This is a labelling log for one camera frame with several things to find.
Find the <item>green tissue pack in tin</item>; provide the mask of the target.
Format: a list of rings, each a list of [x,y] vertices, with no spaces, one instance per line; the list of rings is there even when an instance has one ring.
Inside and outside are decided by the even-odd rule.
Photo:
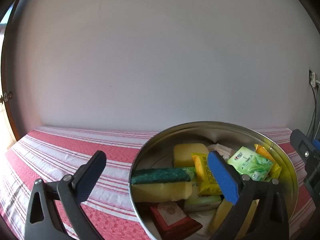
[[[219,195],[190,198],[184,202],[185,212],[200,212],[218,208],[222,199]]]

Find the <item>wall socket with plugs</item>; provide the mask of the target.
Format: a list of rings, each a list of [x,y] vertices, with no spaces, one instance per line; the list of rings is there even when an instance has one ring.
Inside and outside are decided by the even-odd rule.
[[[318,88],[320,85],[320,80],[318,79],[318,75],[311,70],[309,70],[309,83],[312,88]]]

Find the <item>round metal cookie tin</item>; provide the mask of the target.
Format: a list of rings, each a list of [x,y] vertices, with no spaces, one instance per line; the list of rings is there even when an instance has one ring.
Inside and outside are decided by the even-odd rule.
[[[266,132],[256,132],[241,126],[224,122],[202,121],[174,126],[152,137],[138,152],[132,171],[143,168],[162,168],[173,166],[173,147],[177,144],[218,143],[234,150],[241,146],[253,149],[255,144],[266,148],[282,167],[279,176],[283,188],[287,213],[292,217],[298,199],[298,179],[289,156],[275,139]]]

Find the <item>red snack packet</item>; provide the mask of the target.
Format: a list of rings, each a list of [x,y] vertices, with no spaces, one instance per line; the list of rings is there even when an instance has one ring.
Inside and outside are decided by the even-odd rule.
[[[162,239],[185,239],[202,229],[176,202],[151,203],[150,214]]]

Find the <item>brass door knob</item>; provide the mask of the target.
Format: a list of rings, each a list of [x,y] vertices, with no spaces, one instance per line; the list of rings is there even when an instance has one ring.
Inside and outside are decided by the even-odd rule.
[[[13,96],[14,96],[13,92],[3,93],[3,95],[1,95],[1,98],[0,98],[0,103],[8,102],[8,100],[13,99]]]

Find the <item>wooden door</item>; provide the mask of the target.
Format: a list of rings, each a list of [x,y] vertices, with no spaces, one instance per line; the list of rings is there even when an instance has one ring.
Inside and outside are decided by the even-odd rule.
[[[9,7],[7,12],[1,18],[1,95],[7,92],[7,75],[5,66],[5,31],[9,22],[10,16],[12,15],[13,5]],[[7,152],[11,146],[16,143],[15,133],[16,127],[12,122],[12,112],[10,109],[9,100],[8,102],[1,103],[1,153]]]

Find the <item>red white striped bedspread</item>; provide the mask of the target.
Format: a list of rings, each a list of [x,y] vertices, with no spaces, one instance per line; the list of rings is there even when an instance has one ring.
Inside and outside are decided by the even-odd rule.
[[[304,162],[290,144],[289,129],[265,130],[280,144],[289,156],[298,179],[298,199],[289,219],[289,239],[298,236],[316,206],[304,185]],[[162,239],[150,214],[151,203],[136,203],[131,195],[131,170],[142,147],[155,135],[139,132],[101,132],[55,127],[32,130],[1,156],[1,217],[18,239],[25,239],[25,222],[34,181],[45,183],[60,181],[67,174],[75,174],[97,151],[106,154],[106,166],[91,194],[80,206],[102,235],[103,239]],[[253,150],[274,162],[265,182],[279,181],[282,167],[270,152],[259,144]],[[199,184],[193,183],[192,195],[196,198]],[[216,209],[185,212],[185,200],[176,201],[185,214],[203,225],[202,229],[185,239],[211,239],[233,207],[223,194]],[[256,212],[259,200],[254,200],[240,232],[235,239],[242,239]],[[55,201],[59,215],[72,239],[79,239],[69,222],[60,201]]]

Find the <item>pink floral snack wrapper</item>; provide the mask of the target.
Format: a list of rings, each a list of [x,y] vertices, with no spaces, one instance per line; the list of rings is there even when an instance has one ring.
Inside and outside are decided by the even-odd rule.
[[[235,150],[221,144],[212,144],[207,147],[209,152],[216,151],[225,161],[227,161],[234,153]]]

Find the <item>green tissue pack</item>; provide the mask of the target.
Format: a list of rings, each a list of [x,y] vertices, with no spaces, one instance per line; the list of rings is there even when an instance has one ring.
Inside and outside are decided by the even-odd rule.
[[[218,208],[222,199],[219,195],[190,198],[184,202],[185,212],[200,212]]]
[[[246,174],[254,181],[263,181],[274,162],[259,153],[242,146],[227,160],[241,175]]]

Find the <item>yellow green scrub sponge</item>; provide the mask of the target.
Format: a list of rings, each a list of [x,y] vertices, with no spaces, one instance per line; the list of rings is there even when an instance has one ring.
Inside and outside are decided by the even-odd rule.
[[[207,155],[207,147],[201,143],[178,144],[173,148],[173,166],[174,167],[193,167],[194,162],[191,157],[193,153]]]
[[[136,203],[186,200],[192,195],[195,181],[193,167],[135,170],[131,174],[131,195]]]

